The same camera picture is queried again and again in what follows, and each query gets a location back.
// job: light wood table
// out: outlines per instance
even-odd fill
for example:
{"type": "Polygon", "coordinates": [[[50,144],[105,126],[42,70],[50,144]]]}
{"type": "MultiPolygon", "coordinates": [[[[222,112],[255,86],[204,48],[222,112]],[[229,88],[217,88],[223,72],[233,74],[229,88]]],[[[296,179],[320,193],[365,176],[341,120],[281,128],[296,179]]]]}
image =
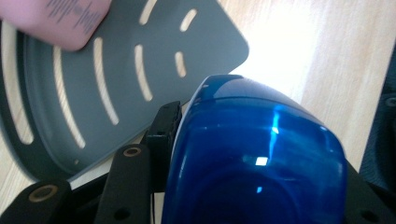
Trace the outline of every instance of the light wood table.
{"type": "MultiPolygon", "coordinates": [[[[233,73],[284,92],[322,120],[359,170],[396,38],[396,1],[219,2],[250,46],[247,60],[233,73]]],[[[0,160],[2,213],[31,181],[11,159],[2,136],[0,160]]],[[[73,187],[104,173],[109,164],[73,187]]]]}

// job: slot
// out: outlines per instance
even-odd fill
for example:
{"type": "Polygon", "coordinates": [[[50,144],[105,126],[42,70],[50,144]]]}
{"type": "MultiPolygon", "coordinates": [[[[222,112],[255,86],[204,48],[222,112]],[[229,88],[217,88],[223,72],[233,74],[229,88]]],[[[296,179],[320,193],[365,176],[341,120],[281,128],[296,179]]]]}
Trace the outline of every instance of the slot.
{"type": "Polygon", "coordinates": [[[151,11],[154,8],[157,0],[148,0],[145,7],[143,8],[142,14],[140,15],[139,23],[141,25],[146,25],[149,21],[149,16],[151,15],[151,11]]]}
{"type": "Polygon", "coordinates": [[[176,69],[179,77],[185,77],[187,75],[186,66],[184,64],[183,52],[178,51],[175,54],[176,69]]]}
{"type": "Polygon", "coordinates": [[[102,99],[103,106],[107,112],[109,119],[113,125],[120,122],[119,116],[111,103],[107,90],[105,72],[103,68],[103,38],[97,37],[93,41],[93,66],[95,68],[96,84],[102,99]]]}
{"type": "Polygon", "coordinates": [[[59,104],[61,105],[64,118],[70,133],[79,148],[85,147],[85,140],[79,131],[79,128],[74,119],[73,113],[70,109],[69,101],[67,100],[66,91],[64,89],[64,71],[62,68],[62,50],[59,47],[53,47],[53,74],[55,76],[56,91],[58,94],[59,104]]]}
{"type": "Polygon", "coordinates": [[[146,78],[145,65],[143,63],[143,46],[134,47],[134,67],[136,69],[137,81],[142,91],[143,97],[147,102],[152,100],[152,93],[146,78]]]}
{"type": "Polygon", "coordinates": [[[195,8],[191,9],[187,13],[186,17],[184,17],[183,21],[180,24],[181,32],[186,32],[189,29],[192,21],[194,20],[195,16],[197,15],[197,13],[198,13],[198,11],[195,8]]]}
{"type": "Polygon", "coordinates": [[[3,67],[3,80],[6,88],[9,110],[14,122],[17,135],[25,145],[33,143],[35,137],[32,133],[26,111],[21,98],[20,81],[17,66],[17,31],[14,27],[3,21],[1,38],[1,62],[3,67]]]}

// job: screw hole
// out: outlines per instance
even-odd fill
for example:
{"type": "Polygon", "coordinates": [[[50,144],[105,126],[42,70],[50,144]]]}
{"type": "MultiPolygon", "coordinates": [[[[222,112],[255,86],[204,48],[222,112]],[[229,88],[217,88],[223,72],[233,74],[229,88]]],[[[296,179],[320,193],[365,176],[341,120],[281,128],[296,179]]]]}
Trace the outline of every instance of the screw hole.
{"type": "Polygon", "coordinates": [[[123,154],[126,157],[134,157],[139,155],[142,152],[142,149],[138,148],[138,147],[130,147],[128,149],[125,149],[123,154]]]}
{"type": "Polygon", "coordinates": [[[124,220],[128,218],[131,215],[131,213],[128,211],[127,208],[120,208],[119,210],[114,213],[114,218],[116,220],[124,220]]]}
{"type": "Polygon", "coordinates": [[[369,210],[361,211],[361,216],[369,222],[377,223],[379,221],[379,217],[369,210]]]}
{"type": "Polygon", "coordinates": [[[54,185],[46,185],[42,186],[38,189],[35,189],[29,195],[29,201],[32,203],[41,203],[51,198],[58,191],[58,187],[54,185]]]}

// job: blue plastic cover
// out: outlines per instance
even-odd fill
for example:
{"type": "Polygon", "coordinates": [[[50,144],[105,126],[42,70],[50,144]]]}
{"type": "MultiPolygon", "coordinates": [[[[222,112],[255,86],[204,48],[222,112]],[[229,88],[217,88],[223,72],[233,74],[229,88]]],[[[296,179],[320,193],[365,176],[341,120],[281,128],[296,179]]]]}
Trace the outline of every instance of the blue plastic cover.
{"type": "Polygon", "coordinates": [[[341,223],[347,162],[285,95],[240,76],[200,86],[179,127],[163,223],[341,223]]]}

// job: gray plastic plate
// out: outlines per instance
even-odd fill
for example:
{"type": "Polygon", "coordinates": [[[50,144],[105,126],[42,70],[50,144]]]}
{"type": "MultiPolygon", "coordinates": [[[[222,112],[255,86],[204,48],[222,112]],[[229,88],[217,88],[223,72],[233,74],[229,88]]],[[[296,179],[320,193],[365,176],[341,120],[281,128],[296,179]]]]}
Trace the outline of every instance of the gray plastic plate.
{"type": "Polygon", "coordinates": [[[246,41],[216,1],[158,0],[142,25],[146,3],[113,1],[78,52],[19,34],[21,96],[34,141],[19,139],[2,78],[1,123],[31,177],[77,177],[147,129],[161,105],[188,102],[205,77],[227,74],[248,56],[246,41]],[[196,16],[180,31],[193,8],[196,16]],[[177,70],[181,54],[185,71],[177,70]]]}

